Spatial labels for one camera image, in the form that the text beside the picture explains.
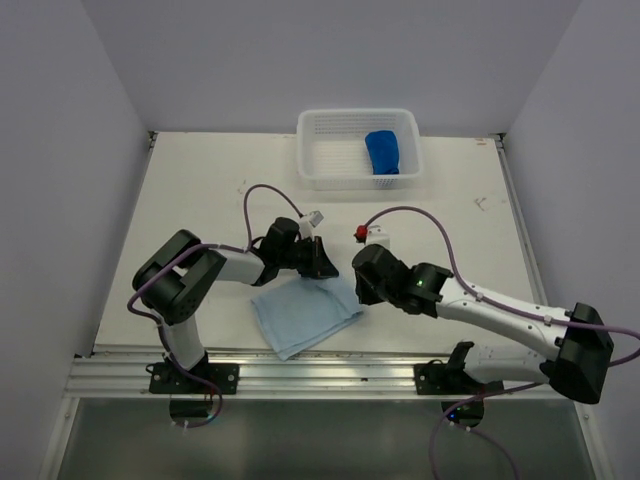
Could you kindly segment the light blue towel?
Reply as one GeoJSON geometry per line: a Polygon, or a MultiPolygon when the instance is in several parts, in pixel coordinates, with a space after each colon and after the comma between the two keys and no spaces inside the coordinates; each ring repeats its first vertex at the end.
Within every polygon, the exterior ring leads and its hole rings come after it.
{"type": "Polygon", "coordinates": [[[251,304],[266,342],[282,361],[352,325],[363,313],[341,276],[294,279],[255,296],[251,304]]]}

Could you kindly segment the dark blue towel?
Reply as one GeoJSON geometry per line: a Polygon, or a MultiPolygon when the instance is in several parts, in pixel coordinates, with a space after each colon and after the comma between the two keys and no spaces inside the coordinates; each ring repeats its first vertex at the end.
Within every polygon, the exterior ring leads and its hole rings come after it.
{"type": "Polygon", "coordinates": [[[399,145],[393,131],[370,132],[365,136],[364,141],[374,175],[399,173],[399,145]]]}

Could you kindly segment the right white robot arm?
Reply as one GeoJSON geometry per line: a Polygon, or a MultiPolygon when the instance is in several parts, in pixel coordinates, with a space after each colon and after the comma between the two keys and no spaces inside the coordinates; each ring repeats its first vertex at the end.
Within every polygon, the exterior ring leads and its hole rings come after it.
{"type": "Polygon", "coordinates": [[[409,315],[467,323],[509,339],[498,346],[463,340],[446,362],[417,368],[426,392],[476,394],[529,382],[576,402],[599,402],[614,344],[593,307],[578,303],[566,311],[475,291],[446,268],[409,267],[378,244],[364,247],[352,267],[364,305],[386,302],[409,315]]]}

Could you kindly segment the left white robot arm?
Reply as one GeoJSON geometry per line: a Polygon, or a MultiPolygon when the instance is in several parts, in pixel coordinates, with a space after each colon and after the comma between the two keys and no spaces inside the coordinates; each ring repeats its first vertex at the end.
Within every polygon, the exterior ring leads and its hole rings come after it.
{"type": "Polygon", "coordinates": [[[152,394],[236,392],[239,367],[209,362],[196,311],[216,281],[261,287],[282,270],[315,280],[337,277],[322,239],[313,234],[322,219],[318,211],[298,220],[279,217],[245,249],[205,244],[180,230],[144,263],[132,280],[134,295],[127,308],[156,323],[165,349],[163,361],[147,366],[152,394]]]}

